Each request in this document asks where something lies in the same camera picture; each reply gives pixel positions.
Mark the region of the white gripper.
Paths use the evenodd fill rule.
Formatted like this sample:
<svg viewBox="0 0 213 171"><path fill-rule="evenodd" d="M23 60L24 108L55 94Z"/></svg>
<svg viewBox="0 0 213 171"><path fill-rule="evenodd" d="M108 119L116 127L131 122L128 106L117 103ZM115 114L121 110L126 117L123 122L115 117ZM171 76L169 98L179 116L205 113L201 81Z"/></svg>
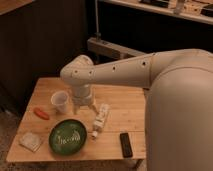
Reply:
<svg viewBox="0 0 213 171"><path fill-rule="evenodd" d="M72 86L73 114L77 115L80 106L89 106L89 108L98 115L96 104L93 103L93 93L89 84L81 86Z"/></svg>

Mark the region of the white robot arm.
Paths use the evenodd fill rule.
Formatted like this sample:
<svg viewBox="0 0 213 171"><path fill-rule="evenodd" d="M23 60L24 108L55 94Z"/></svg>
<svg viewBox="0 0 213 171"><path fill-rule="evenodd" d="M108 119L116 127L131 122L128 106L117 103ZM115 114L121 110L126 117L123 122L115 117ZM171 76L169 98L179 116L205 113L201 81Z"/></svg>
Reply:
<svg viewBox="0 0 213 171"><path fill-rule="evenodd" d="M80 55L60 71L76 106L92 102L92 84L140 87L147 171L213 171L213 53L182 49L95 65Z"/></svg>

